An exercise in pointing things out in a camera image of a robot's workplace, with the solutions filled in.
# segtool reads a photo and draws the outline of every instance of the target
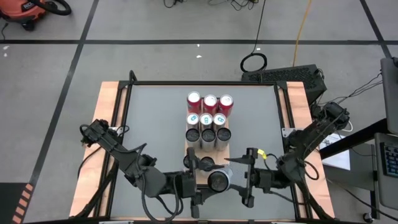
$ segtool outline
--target wooden tray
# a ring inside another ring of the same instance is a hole
[[[228,118],[226,119],[225,127],[229,129]],[[185,141],[184,156],[187,154],[187,148],[188,148],[188,144],[187,144],[187,141]],[[229,161],[224,159],[224,158],[229,158],[229,144],[222,151],[219,151],[215,148],[214,148],[214,150],[212,150],[210,152],[205,152],[200,149],[195,149],[195,155],[199,159],[206,157],[206,156],[211,157],[214,160],[215,164],[217,164],[217,165],[229,164]],[[196,173],[197,184],[206,184],[207,185],[207,177],[209,174],[210,174],[210,172],[204,172],[202,170],[197,170],[197,173]]]

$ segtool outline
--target can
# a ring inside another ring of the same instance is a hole
[[[224,192],[231,185],[232,175],[232,170],[229,167],[214,170],[207,178],[207,184],[215,192]]]
[[[199,130],[195,128],[189,129],[185,133],[185,139],[187,140],[188,147],[192,147],[194,149],[200,149],[200,133]]]
[[[201,97],[197,91],[192,91],[187,96],[188,113],[201,114]]]
[[[224,151],[231,139],[231,131],[228,128],[220,128],[217,131],[216,150]]]
[[[214,149],[216,133],[212,129],[205,129],[201,132],[201,149],[210,152]]]
[[[225,123],[226,123],[226,117],[222,113],[218,113],[218,114],[214,115],[214,118],[213,118],[214,132],[217,133],[217,131],[220,128],[225,127]]]
[[[199,115],[196,113],[190,113],[187,116],[187,128],[195,128],[199,130]]]
[[[212,116],[217,113],[218,99],[215,95],[207,95],[203,99],[203,112]]]
[[[213,124],[213,117],[209,113],[204,113],[200,115],[200,131],[205,129],[211,129]]]
[[[231,114],[233,105],[234,99],[232,96],[222,95],[220,97],[220,102],[218,103],[218,112],[228,117]]]
[[[214,159],[208,156],[203,157],[200,160],[200,163],[206,166],[206,168],[200,171],[202,175],[208,175],[208,173],[211,171],[211,166],[215,165]]]

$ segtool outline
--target orange striped marking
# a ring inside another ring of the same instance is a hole
[[[27,199],[30,199],[30,194],[26,192],[25,190],[22,192],[22,196],[24,196]]]
[[[33,186],[32,186],[32,185],[30,185],[30,184],[27,184],[27,185],[26,185],[26,189],[28,189],[28,190],[32,191],[32,190],[33,190]]]
[[[16,222],[16,223],[21,223],[21,219],[19,217],[17,217],[16,215],[13,216],[12,221]]]
[[[25,211],[23,210],[23,209],[21,209],[20,207],[17,207],[17,210],[15,210],[18,214],[20,214],[20,215],[24,215],[25,214]]]
[[[22,205],[23,207],[27,206],[27,202],[24,199],[19,199],[19,204]]]

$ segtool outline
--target black keyboard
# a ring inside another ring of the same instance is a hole
[[[384,175],[398,178],[398,148],[385,142],[382,146],[381,161]]]

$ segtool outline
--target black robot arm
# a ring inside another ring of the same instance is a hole
[[[305,161],[305,158],[328,135],[343,129],[349,121],[348,115],[349,113],[336,103],[326,104],[311,125],[302,131],[293,131],[284,139],[284,148],[287,152],[278,158],[277,170],[254,168],[258,158],[257,148],[247,148],[246,155],[241,158],[228,159],[231,162],[248,165],[248,171],[245,173],[247,193],[241,195],[242,203],[249,208],[254,205],[254,197],[251,195],[253,187],[269,194],[272,193],[272,188],[283,189],[296,184],[303,193],[305,203],[310,204],[320,219],[332,219],[308,190],[305,183],[305,165],[311,164]]]
[[[80,132],[83,135],[82,143],[89,147],[98,143],[118,162],[119,169],[123,171],[125,178],[133,186],[145,192],[146,196],[157,197],[162,194],[178,194],[180,198],[195,196],[196,178],[194,170],[196,157],[193,148],[187,149],[189,170],[162,173],[154,167],[156,158],[145,154],[141,155],[146,144],[127,150],[119,143],[117,132],[109,129],[107,121],[96,119],[90,125],[82,125]]]

